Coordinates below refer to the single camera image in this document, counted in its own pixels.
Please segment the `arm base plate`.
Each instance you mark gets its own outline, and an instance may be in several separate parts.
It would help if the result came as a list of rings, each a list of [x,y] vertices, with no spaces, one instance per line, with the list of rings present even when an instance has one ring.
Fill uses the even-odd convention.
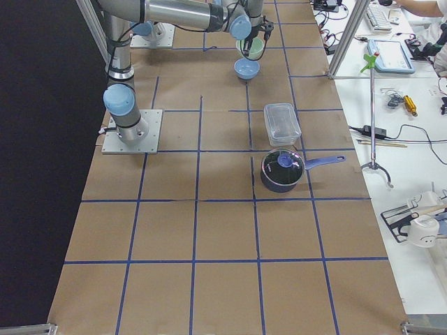
[[[133,29],[132,49],[172,48],[175,27],[167,23],[146,22]]]
[[[140,121],[131,128],[119,127],[110,117],[101,152],[103,154],[156,154],[163,110],[140,110]]]

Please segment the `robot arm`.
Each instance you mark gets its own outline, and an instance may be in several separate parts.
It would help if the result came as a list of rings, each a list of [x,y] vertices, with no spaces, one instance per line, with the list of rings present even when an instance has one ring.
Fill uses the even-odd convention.
[[[263,32],[268,40],[274,25],[263,14],[262,1],[100,1],[104,14],[108,87],[103,102],[116,125],[120,142],[135,144],[151,129],[139,110],[133,88],[131,32],[151,22],[191,28],[195,32],[226,32],[248,57],[253,40]]]
[[[221,5],[227,7],[232,18],[247,15],[249,19],[257,19],[263,12],[262,0],[222,0]]]

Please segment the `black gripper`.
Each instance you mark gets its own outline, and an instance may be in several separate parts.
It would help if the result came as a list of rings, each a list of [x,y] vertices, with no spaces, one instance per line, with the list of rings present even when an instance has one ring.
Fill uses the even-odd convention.
[[[263,40],[267,42],[273,31],[273,22],[269,21],[265,15],[258,15],[255,17],[250,16],[249,18],[251,22],[251,33],[249,34],[249,38],[243,40],[242,44],[242,54],[245,57],[250,55],[252,40],[255,39],[260,32],[263,33]]]

